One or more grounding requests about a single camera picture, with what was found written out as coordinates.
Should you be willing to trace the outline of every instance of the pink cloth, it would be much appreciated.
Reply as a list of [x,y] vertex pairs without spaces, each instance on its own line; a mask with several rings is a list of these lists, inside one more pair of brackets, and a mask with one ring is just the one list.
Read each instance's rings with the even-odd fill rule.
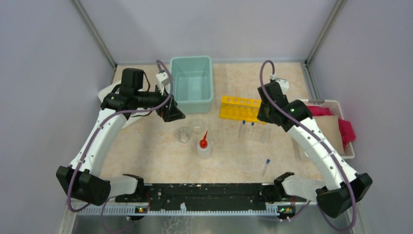
[[[314,116],[333,116],[330,109],[318,106],[307,106]],[[341,140],[343,141],[343,148],[345,149],[347,143],[356,139],[353,127],[349,121],[338,118],[338,128],[340,129]]]

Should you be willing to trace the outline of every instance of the test tube with blue cap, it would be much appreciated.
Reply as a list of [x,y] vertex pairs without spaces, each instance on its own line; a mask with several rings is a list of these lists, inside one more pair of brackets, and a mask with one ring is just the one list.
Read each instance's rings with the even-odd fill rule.
[[270,163],[270,159],[267,159],[267,161],[265,161],[265,165],[264,165],[263,176],[264,176],[265,173],[267,172],[268,164],[269,164],[269,163]]
[[246,121],[243,120],[243,123],[241,124],[240,129],[238,131],[238,137],[245,137],[245,124]]

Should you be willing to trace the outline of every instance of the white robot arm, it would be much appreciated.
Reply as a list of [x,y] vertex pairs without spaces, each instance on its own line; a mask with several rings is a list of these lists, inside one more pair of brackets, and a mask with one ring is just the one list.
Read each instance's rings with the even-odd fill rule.
[[[157,75],[157,86],[155,92],[142,91],[144,72],[139,69],[125,69],[122,81],[116,84],[112,91],[105,95],[94,129],[88,137],[85,145],[68,167],[60,166],[56,176],[68,197],[76,198],[93,205],[102,205],[108,197],[119,195],[131,195],[144,192],[143,179],[134,175],[122,175],[115,178],[101,179],[100,173],[103,161],[112,145],[115,137],[130,119],[131,114],[121,114],[102,122],[115,112],[122,110],[136,110],[138,108],[151,108],[162,103],[168,95],[165,80],[168,78],[163,73]],[[351,206],[349,191],[344,184],[332,157],[335,157],[351,183],[357,201],[360,201],[369,189],[372,180],[368,174],[358,174],[350,167],[336,151],[328,153],[321,145],[325,143],[330,149],[332,145],[328,142],[317,123],[312,118],[311,112],[299,100],[288,102],[284,95],[289,84],[284,79],[272,79],[265,86],[271,98],[277,102],[283,110],[288,112],[302,125],[311,129],[320,138],[316,140],[301,126],[288,120],[284,115],[269,104],[262,90],[259,93],[262,99],[257,118],[261,121],[274,123],[281,126],[297,143],[306,151],[312,162],[324,177],[324,181],[316,181],[299,177],[293,173],[285,173],[275,179],[274,192],[278,197],[299,196],[308,200],[317,201],[320,208],[330,217],[337,217]],[[179,111],[176,102],[171,98],[162,108],[156,110],[157,114],[165,122],[185,118]],[[100,128],[95,140],[88,146],[96,128]],[[69,184],[74,179],[73,187],[69,191]]]
[[[166,82],[168,75],[161,72],[156,76],[158,82],[154,92],[142,91],[144,75],[146,74],[143,70],[127,68],[123,70],[121,82],[110,86],[111,92],[103,91],[105,97],[102,100],[101,110],[86,143],[68,167],[60,166],[56,172],[63,190],[69,197],[93,205],[102,205],[108,197],[135,193],[140,181],[143,183],[140,177],[134,175],[101,179],[100,173],[115,137],[128,122],[131,114],[115,115],[104,123],[105,119],[119,111],[159,106],[167,99],[165,86],[168,85]],[[164,122],[185,118],[177,108],[173,97],[156,112]]]
[[[339,167],[344,174],[354,192],[356,201],[360,201],[372,183],[367,173],[359,175],[343,158],[334,150],[326,137],[319,129],[315,119],[305,104],[299,100],[288,102],[284,95],[288,90],[288,82],[284,79],[271,79],[271,82],[264,85],[267,93],[283,111],[295,118],[300,125],[289,120],[278,111],[263,93],[262,88],[258,88],[262,103],[257,118],[261,121],[274,123],[281,126],[297,143],[304,149],[308,157],[315,164],[322,174],[324,181],[302,178],[293,173],[286,173],[275,180],[278,192],[284,196],[300,196],[307,200],[317,201],[321,209],[330,217],[337,217],[351,206],[350,194],[345,185],[339,168],[333,160],[337,159]],[[314,133],[319,140],[303,129],[305,126]],[[331,153],[327,152],[324,143]]]

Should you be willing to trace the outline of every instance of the teal plastic bin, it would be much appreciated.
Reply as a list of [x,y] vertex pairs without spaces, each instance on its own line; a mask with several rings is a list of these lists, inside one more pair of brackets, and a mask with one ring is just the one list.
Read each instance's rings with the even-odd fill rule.
[[185,114],[208,113],[214,99],[211,57],[175,57],[170,72],[178,108]]

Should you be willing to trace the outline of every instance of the table surface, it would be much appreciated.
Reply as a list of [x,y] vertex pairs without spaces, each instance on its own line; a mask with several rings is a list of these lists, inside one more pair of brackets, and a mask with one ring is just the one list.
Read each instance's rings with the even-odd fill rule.
[[[156,65],[118,66],[114,81],[121,79],[127,67],[143,69],[154,89]],[[291,137],[273,124],[246,126],[250,135],[239,137],[240,121],[219,118],[222,96],[260,99],[261,63],[213,64],[215,99],[207,114],[187,115],[186,119],[164,123],[154,112],[121,130],[103,164],[101,177],[132,174],[146,183],[248,183],[273,182],[285,172],[322,180],[311,161],[301,161]],[[308,92],[299,63],[276,63],[277,77],[289,81],[287,97],[290,101],[307,99]],[[270,66],[264,70],[268,79]],[[180,143],[176,130],[191,126],[195,119],[205,123],[212,144],[212,157],[197,156],[196,144],[202,134],[192,134],[187,143]],[[269,131],[267,143],[257,134]],[[267,159],[271,162],[263,175]]]

